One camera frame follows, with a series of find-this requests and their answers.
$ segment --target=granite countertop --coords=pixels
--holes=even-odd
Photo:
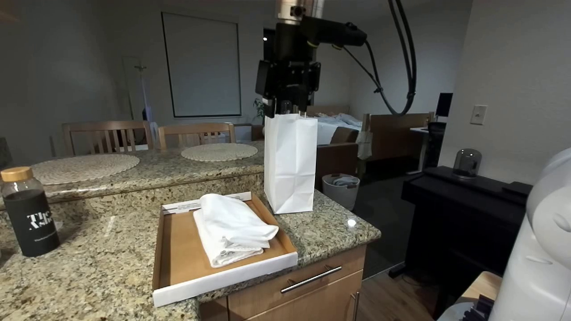
[[[10,226],[0,219],[0,319],[199,319],[199,301],[267,279],[261,276],[179,303],[153,306],[151,278],[160,208],[154,206],[151,192],[169,190],[170,183],[204,185],[208,178],[228,179],[224,174],[261,172],[261,160],[251,156],[226,163],[188,163],[167,153],[147,156],[140,160],[140,167],[129,169],[131,172],[47,190],[49,197],[58,201],[67,199],[65,194],[90,199],[69,201],[71,206],[65,206],[65,201],[53,204],[54,219],[69,213],[63,215],[63,208],[71,213],[92,210],[97,215],[62,219],[62,244],[42,256],[21,256]],[[101,190],[103,185],[108,192],[131,192],[140,185],[153,188],[131,192],[142,196],[117,204],[113,201],[126,196],[110,197]],[[276,215],[276,220],[295,244],[299,265],[379,237],[374,226],[320,192],[315,192],[311,212]]]

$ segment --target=drawer handle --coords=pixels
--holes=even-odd
[[[310,278],[294,281],[294,283],[283,286],[283,288],[281,288],[281,294],[285,294],[285,292],[288,292],[288,290],[294,290],[294,288],[297,288],[297,286],[302,286],[302,285],[306,285],[306,283],[310,283],[310,281],[320,279],[320,278],[324,278],[324,276],[327,276],[327,274],[333,274],[333,272],[336,272],[336,270],[340,270],[340,265],[331,267],[331,269],[326,269],[326,270],[322,270],[322,272],[319,272],[319,274],[313,274],[313,276],[310,276]]]

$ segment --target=white cloth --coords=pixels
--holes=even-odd
[[[211,267],[260,254],[278,226],[265,224],[242,199],[203,194],[194,220]]]

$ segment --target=chair back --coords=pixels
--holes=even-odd
[[[67,154],[135,151],[140,144],[153,147],[145,121],[85,121],[63,122]]]
[[[233,142],[233,124],[228,121],[220,122],[178,122],[158,126],[158,146],[160,151],[167,149],[169,137],[176,137],[176,146],[188,142],[204,144],[215,140]]]

